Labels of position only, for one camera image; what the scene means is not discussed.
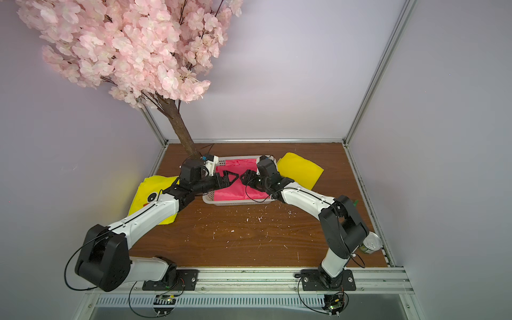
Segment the pink raincoat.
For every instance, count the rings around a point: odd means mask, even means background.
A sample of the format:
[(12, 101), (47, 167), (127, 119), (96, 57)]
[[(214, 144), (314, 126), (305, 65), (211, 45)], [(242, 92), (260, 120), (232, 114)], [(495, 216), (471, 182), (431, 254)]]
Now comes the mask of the pink raincoat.
[[(216, 167), (215, 171), (221, 174), (223, 170), (228, 170), (241, 175), (248, 169), (257, 170), (256, 158), (228, 159), (223, 165)], [(215, 201), (241, 201), (264, 200), (266, 197), (266, 193), (244, 186), (239, 178), (231, 187), (215, 191), (213, 199)]]

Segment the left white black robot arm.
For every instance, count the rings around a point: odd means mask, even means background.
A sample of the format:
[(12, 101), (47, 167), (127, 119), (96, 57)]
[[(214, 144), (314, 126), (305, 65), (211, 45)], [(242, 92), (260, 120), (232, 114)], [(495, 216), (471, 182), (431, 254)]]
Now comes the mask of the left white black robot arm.
[(176, 216), (197, 196), (228, 188), (238, 180), (237, 173), (216, 172), (218, 162), (216, 156), (184, 161), (179, 177), (158, 190), (142, 209), (111, 225), (90, 228), (83, 245), (75, 252), (75, 274), (105, 292), (138, 281), (173, 289), (178, 282), (173, 261), (163, 257), (133, 257), (129, 251), (146, 233)]

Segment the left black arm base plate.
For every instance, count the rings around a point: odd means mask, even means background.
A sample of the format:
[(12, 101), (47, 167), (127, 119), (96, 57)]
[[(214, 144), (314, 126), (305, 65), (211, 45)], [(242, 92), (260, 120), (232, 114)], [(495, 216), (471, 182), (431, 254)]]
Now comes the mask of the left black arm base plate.
[(162, 280), (145, 281), (144, 291), (194, 291), (199, 271), (197, 269), (172, 269)]

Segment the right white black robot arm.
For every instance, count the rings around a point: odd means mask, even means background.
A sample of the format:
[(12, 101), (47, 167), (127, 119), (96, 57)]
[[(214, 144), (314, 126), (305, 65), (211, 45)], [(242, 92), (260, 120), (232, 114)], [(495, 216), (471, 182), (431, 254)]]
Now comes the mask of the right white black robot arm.
[(334, 198), (306, 189), (291, 178), (282, 176), (277, 165), (267, 156), (260, 157), (257, 170), (248, 169), (240, 180), (246, 187), (295, 206), (319, 221), (328, 245), (319, 271), (330, 280), (342, 274), (357, 248), (370, 234), (349, 197)]

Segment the plain yellow raincoat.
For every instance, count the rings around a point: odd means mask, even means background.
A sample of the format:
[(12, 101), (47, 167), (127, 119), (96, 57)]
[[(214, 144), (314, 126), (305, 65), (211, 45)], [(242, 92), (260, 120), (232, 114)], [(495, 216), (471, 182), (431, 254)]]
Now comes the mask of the plain yellow raincoat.
[(278, 162), (277, 169), (284, 177), (312, 190), (320, 179), (324, 169), (295, 153), (286, 153)]

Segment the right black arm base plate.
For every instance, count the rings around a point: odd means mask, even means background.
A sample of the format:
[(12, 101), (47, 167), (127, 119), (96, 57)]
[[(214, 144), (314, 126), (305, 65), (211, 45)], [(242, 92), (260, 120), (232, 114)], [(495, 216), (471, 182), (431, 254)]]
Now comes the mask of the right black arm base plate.
[(301, 280), (304, 291), (355, 291), (357, 289), (350, 269), (344, 269), (336, 277), (331, 277), (320, 269), (302, 269), (294, 275), (294, 278)]

